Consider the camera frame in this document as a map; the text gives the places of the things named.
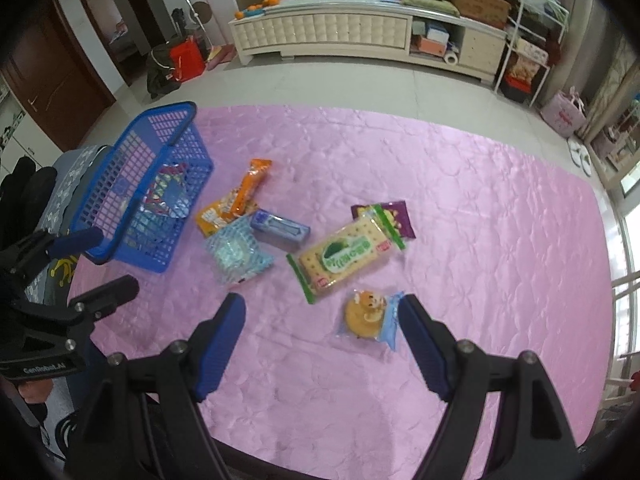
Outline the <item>operator hand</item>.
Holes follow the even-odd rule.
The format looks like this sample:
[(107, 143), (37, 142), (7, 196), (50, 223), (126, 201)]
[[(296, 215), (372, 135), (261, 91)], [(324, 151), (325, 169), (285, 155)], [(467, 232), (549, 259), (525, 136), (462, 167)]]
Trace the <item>operator hand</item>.
[(17, 385), (17, 390), (27, 404), (40, 404), (48, 400), (53, 386), (53, 380), (47, 378), (20, 382)]

